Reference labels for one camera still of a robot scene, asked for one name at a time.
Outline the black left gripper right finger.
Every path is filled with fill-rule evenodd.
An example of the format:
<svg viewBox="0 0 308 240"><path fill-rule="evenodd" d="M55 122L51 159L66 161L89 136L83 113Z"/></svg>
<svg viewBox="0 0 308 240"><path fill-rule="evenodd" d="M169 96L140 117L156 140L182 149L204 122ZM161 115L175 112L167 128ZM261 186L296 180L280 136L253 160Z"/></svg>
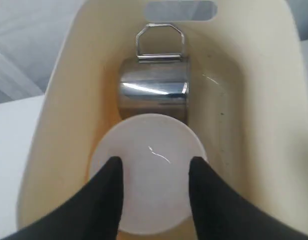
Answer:
<svg viewBox="0 0 308 240"><path fill-rule="evenodd" d="M202 157L189 168L189 198L201 240L308 240L234 191Z"/></svg>

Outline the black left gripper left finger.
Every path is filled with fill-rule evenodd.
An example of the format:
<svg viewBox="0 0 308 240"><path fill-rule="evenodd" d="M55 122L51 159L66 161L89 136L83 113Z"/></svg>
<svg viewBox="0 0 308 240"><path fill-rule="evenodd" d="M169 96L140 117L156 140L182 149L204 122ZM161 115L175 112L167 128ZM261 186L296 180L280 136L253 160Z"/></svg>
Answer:
<svg viewBox="0 0 308 240"><path fill-rule="evenodd" d="M64 204L6 239L114 240L122 207L123 165L113 156Z"/></svg>

